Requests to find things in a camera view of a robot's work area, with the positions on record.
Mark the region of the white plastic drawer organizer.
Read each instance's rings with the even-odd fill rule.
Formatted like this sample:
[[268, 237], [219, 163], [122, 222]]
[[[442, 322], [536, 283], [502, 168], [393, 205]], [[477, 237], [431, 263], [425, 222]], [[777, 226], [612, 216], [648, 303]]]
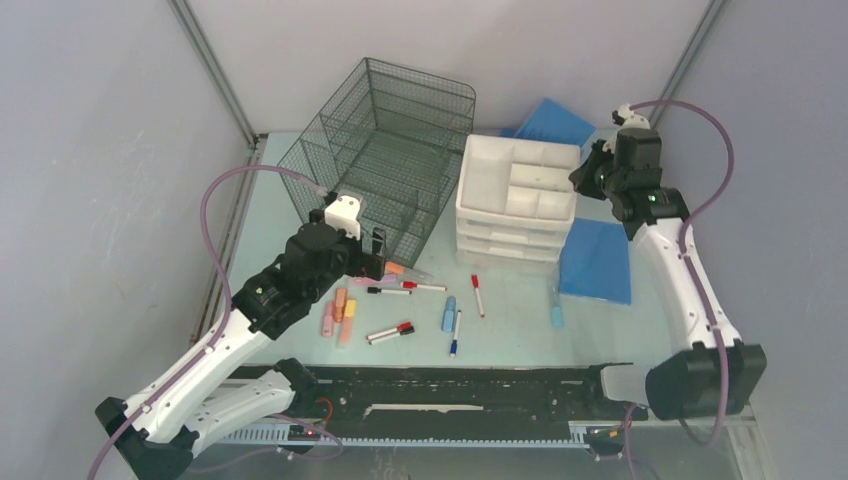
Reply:
[[477, 267], [548, 274], [575, 220], [569, 179], [578, 146], [472, 134], [458, 182], [458, 259]]

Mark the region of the light blue highlighter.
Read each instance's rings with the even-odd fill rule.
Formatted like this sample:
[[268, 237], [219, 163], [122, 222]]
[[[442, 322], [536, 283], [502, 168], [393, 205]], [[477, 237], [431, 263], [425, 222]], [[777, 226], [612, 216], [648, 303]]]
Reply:
[[443, 311], [441, 330], [445, 333], [452, 333], [455, 329], [457, 312], [457, 302], [454, 296], [448, 296], [445, 302]]

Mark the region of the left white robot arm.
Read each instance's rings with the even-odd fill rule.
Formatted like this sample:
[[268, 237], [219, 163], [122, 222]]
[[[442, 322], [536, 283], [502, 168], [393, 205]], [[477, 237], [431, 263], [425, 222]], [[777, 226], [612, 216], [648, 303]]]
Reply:
[[210, 394], [255, 353], [305, 318], [342, 277], [382, 278], [387, 233], [376, 227], [372, 250], [340, 227], [302, 225], [285, 250], [250, 277], [200, 343], [159, 379], [126, 400], [109, 397], [95, 415], [110, 445], [139, 479], [177, 479], [208, 446], [268, 415], [304, 416], [317, 380], [294, 358], [248, 385]]

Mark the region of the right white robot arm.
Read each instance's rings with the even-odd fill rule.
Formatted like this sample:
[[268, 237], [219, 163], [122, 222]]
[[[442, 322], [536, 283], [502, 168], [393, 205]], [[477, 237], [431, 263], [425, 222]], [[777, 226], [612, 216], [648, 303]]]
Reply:
[[656, 130], [624, 127], [595, 142], [569, 177], [578, 194], [610, 202], [630, 247], [649, 264], [671, 339], [671, 356], [656, 366], [601, 367], [600, 379], [581, 392], [596, 418], [622, 402], [662, 420], [737, 415], [767, 365], [763, 348], [742, 340], [707, 279], [685, 200], [661, 184], [661, 148]]

